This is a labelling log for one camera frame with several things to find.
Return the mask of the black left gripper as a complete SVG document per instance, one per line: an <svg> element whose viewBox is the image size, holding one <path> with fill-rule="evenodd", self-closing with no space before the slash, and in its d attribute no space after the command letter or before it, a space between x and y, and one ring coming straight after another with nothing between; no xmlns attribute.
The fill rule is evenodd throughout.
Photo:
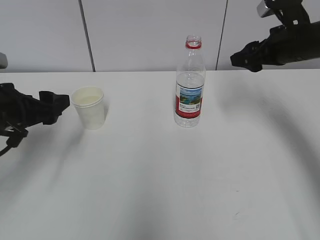
<svg viewBox="0 0 320 240"><path fill-rule="evenodd" d="M0 134L5 137L26 137L25 125L53 125L70 106L67 94L40 91L39 99L23 95L13 83L0 84Z"/></svg>

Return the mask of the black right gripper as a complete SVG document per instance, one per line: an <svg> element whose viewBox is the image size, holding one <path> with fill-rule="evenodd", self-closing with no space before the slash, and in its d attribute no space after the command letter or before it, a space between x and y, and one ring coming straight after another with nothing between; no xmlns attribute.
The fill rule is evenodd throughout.
<svg viewBox="0 0 320 240"><path fill-rule="evenodd" d="M261 43L250 42L241 51L230 56L231 65L257 73L263 69L262 65L282 66L295 61L295 34L284 25L271 28L269 37L263 43L262 54Z"/></svg>

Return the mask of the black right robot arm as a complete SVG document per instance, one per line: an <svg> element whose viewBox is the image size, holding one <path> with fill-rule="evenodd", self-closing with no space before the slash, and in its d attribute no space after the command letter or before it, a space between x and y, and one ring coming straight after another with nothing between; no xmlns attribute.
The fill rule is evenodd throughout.
<svg viewBox="0 0 320 240"><path fill-rule="evenodd" d="M231 65L253 73L264 65L283 66L320 57L320 23L297 24L292 29L283 25L269 30L263 41L248 43L230 56Z"/></svg>

